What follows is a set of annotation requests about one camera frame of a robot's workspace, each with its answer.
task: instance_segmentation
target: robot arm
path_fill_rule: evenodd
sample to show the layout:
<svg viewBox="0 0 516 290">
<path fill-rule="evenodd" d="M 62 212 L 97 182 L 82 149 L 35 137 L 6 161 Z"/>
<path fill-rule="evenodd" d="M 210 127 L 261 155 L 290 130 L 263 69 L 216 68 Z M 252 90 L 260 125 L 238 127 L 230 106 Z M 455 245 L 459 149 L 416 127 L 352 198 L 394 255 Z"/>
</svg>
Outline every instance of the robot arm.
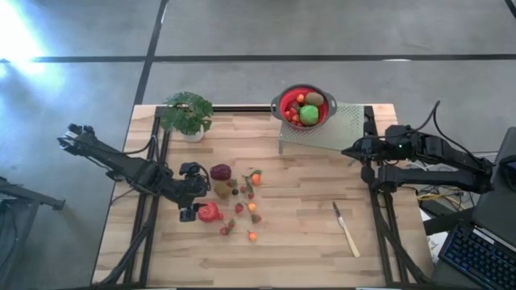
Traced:
<svg viewBox="0 0 516 290">
<path fill-rule="evenodd" d="M 403 184 L 452 185 L 466 191 L 487 193 L 493 190 L 490 182 L 493 164 L 454 149 L 438 136 L 420 133 L 409 126 L 392 125 L 385 132 L 385 140 L 375 136 L 358 139 L 342 154 L 362 161 L 381 164 L 378 175 L 364 167 L 362 180 L 382 190 L 396 192 Z M 454 172 L 427 172 L 422 169 L 401 169 L 386 164 L 389 160 L 422 161 L 426 164 L 446 164 L 457 168 Z"/>
<path fill-rule="evenodd" d="M 88 160 L 110 169 L 107 175 L 115 180 L 125 179 L 136 191 L 152 195 L 160 194 L 177 203 L 181 209 L 180 220 L 195 220 L 195 213 L 202 204 L 194 204 L 195 197 L 204 197 L 211 190 L 208 172 L 200 164 L 182 164 L 179 175 L 184 180 L 173 179 L 173 171 L 156 161 L 130 157 L 118 151 L 95 136 L 93 127 L 71 124 L 63 137 L 59 137 L 60 147 L 73 155 L 86 157 Z M 156 142 L 152 139 L 148 146 Z"/>
</svg>

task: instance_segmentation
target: red toy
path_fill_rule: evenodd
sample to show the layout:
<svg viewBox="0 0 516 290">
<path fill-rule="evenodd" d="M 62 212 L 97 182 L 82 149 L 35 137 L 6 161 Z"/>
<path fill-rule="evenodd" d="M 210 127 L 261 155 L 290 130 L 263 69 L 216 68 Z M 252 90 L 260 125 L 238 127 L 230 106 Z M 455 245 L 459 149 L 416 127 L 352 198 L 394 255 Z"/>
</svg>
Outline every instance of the red toy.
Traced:
<svg viewBox="0 0 516 290">
<path fill-rule="evenodd" d="M 213 202 L 207 202 L 206 205 L 199 208 L 198 216 L 203 222 L 212 222 L 224 219 L 224 215 L 218 211 L 218 206 Z"/>
</svg>

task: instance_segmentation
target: wooden tabletop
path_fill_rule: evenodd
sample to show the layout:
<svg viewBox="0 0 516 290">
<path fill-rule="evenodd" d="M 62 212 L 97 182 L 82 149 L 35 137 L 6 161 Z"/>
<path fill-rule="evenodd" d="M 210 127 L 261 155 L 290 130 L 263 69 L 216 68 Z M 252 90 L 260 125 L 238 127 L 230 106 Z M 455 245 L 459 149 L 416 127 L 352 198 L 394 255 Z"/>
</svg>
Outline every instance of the wooden tabletop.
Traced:
<svg viewBox="0 0 516 290">
<path fill-rule="evenodd" d="M 150 137 L 155 106 L 136 106 L 126 151 L 143 147 Z M 378 133 L 397 122 L 391 104 L 373 105 Z M 217 113 L 212 129 L 200 143 L 186 143 L 177 133 L 169 143 L 168 163 L 177 173 L 180 164 L 196 161 L 206 168 L 231 166 L 233 176 L 263 171 L 256 188 L 256 212 L 263 221 L 253 225 L 248 212 L 236 215 L 243 195 L 220 200 L 213 192 L 196 202 L 213 201 L 237 225 L 221 236 L 221 222 L 179 222 L 177 205 L 160 201 L 149 287 L 346 287 L 381 286 L 380 251 L 366 184 L 360 163 L 337 151 L 286 144 L 278 154 L 281 123 L 265 113 Z M 114 196 L 128 190 L 117 184 Z M 129 245 L 138 193 L 130 193 L 110 208 L 94 281 L 104 278 Z M 427 275 L 432 264 L 414 192 L 394 195 L 403 246 Z M 354 258 L 335 219 L 331 202 L 340 208 L 361 253 Z M 255 231 L 258 239 L 248 240 Z M 397 276 L 394 254 L 391 265 Z M 135 266 L 139 274 L 139 260 Z"/>
</svg>

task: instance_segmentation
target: red colander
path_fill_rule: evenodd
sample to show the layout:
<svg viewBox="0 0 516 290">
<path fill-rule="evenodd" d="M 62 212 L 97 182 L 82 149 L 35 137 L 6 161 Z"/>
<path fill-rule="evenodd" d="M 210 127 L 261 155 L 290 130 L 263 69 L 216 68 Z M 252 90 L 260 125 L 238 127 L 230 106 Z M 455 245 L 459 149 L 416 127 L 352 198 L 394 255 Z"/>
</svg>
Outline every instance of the red colander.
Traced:
<svg viewBox="0 0 516 290">
<path fill-rule="evenodd" d="M 318 106 L 319 111 L 319 120 L 317 124 L 313 126 L 298 126 L 289 122 L 285 116 L 283 115 L 286 111 L 286 108 L 289 106 L 291 102 L 295 102 L 296 98 L 300 95 L 307 95 L 308 93 L 319 93 L 324 97 L 324 103 Z M 311 130 L 315 127 L 321 126 L 329 117 L 334 115 L 337 112 L 337 102 L 335 98 L 331 96 L 329 93 L 322 91 L 321 89 L 313 86 L 313 85 L 292 85 L 286 90 L 283 91 L 279 96 L 275 97 L 271 102 L 271 113 L 277 119 L 280 119 L 292 128 L 296 130 Z"/>
</svg>

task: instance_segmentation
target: gray floor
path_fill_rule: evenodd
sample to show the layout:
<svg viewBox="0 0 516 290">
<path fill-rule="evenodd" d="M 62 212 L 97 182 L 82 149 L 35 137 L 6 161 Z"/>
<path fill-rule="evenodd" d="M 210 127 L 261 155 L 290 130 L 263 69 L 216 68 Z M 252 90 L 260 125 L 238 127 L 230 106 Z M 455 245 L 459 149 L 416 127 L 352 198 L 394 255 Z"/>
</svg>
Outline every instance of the gray floor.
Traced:
<svg viewBox="0 0 516 290">
<path fill-rule="evenodd" d="M 0 2 L 0 58 L 145 56 L 160 0 Z M 156 54 L 516 53 L 503 0 L 170 0 Z M 65 198 L 41 208 L 12 289 L 89 283 L 113 183 L 58 147 L 71 122 L 121 148 L 143 62 L 0 64 L 0 176 Z M 144 104 L 190 90 L 213 103 L 268 103 L 311 83 L 342 102 L 392 102 L 419 124 L 436 100 L 445 132 L 497 150 L 516 125 L 515 61 L 155 63 Z"/>
</svg>

